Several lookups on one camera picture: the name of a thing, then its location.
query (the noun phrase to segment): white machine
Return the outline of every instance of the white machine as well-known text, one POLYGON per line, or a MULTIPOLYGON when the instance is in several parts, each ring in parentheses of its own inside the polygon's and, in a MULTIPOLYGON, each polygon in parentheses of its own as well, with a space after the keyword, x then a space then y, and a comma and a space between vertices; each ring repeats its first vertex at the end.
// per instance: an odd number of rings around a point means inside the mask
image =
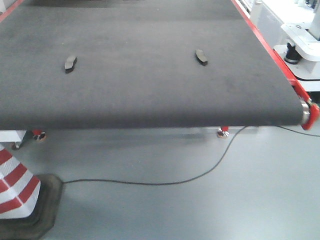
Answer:
POLYGON ((27 131, 25 130, 4 130, 0 131, 0 143, 12 143, 11 148, 17 150, 27 131))
POLYGON ((320 7, 310 24, 285 23, 282 44, 274 49, 308 92, 320 92, 320 7))
POLYGON ((319 4, 320 0, 255 0, 249 12, 307 92, 320 92, 319 4))
POLYGON ((239 2, 248 13, 252 11, 253 5, 255 4, 255 0, 239 0, 239 2))

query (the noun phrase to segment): black belt surface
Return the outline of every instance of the black belt surface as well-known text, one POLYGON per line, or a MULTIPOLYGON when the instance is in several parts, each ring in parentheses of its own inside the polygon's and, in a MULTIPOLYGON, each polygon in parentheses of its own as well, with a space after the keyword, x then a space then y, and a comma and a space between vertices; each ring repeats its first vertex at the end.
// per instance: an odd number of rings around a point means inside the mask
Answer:
POLYGON ((0 79, 6 130, 296 125, 303 114, 228 0, 25 0, 0 23, 0 79))

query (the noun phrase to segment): gray floor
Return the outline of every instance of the gray floor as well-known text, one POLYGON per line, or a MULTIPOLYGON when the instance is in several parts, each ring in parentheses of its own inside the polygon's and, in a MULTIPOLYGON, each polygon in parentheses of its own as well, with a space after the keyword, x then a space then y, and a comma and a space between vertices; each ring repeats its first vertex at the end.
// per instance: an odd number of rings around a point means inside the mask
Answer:
MULTIPOLYGON (((214 128, 48 131, 13 154, 64 181, 179 181, 215 164, 229 139, 214 128)), ((320 122, 310 133, 320 134, 320 122)), ((211 174, 174 186, 65 186, 46 240, 318 240, 319 139, 250 128, 211 174)))

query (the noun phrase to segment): power cord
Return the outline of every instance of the power cord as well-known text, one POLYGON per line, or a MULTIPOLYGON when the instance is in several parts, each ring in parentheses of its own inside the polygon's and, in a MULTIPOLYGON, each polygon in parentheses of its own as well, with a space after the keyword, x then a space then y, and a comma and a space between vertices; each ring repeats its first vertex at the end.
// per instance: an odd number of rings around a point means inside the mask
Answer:
POLYGON ((206 172, 186 179, 186 180, 182 180, 182 181, 173 181, 173 182, 160 182, 160 183, 152 183, 152 182, 135 182, 135 181, 121 181, 121 180, 112 180, 112 179, 76 179, 76 180, 70 180, 70 181, 64 181, 63 184, 73 184, 73 183, 80 183, 80 182, 103 182, 103 183, 114 183, 114 184, 126 184, 126 185, 142 185, 142 186, 168 186, 168 185, 179 185, 179 184, 186 184, 189 182, 192 182, 194 180, 197 180, 199 178, 202 178, 203 176, 211 173, 214 169, 216 169, 216 167, 218 167, 218 165, 222 162, 222 160, 224 159, 224 157, 226 156, 231 144, 233 143, 233 141, 235 140, 235 138, 238 136, 239 133, 241 133, 244 129, 246 129, 248 126, 244 126, 243 128, 241 128, 240 130, 238 130, 234 136, 232 137, 231 141, 229 142, 229 144, 227 145, 227 147, 225 148, 222 156, 220 157, 219 161, 209 170, 207 170, 206 172))
POLYGON ((315 134, 309 134, 309 133, 304 133, 304 132, 300 132, 300 131, 295 131, 295 130, 292 130, 290 128, 286 128, 284 126, 276 126, 276 127, 280 128, 280 129, 284 129, 284 130, 290 131, 290 132, 293 132, 293 133, 296 133, 296 134, 301 134, 301 135, 305 135, 305 136, 320 138, 320 135, 315 135, 315 134))

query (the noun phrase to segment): metal foot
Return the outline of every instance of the metal foot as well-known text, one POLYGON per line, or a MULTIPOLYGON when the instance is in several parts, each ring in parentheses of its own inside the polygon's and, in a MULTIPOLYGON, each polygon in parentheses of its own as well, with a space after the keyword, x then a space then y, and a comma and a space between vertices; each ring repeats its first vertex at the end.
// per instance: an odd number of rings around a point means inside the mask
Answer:
POLYGON ((36 140, 37 142, 42 142, 42 141, 46 140, 46 138, 47 138, 47 135, 44 131, 40 135, 33 136, 33 139, 36 140))
POLYGON ((12 150, 16 151, 16 150, 19 150, 22 146, 22 141, 19 141, 19 142, 12 142, 10 147, 12 150))
POLYGON ((218 131, 216 132, 216 135, 217 135, 218 138, 226 139, 227 137, 229 137, 229 132, 228 131, 222 131, 222 129, 219 128, 218 131))

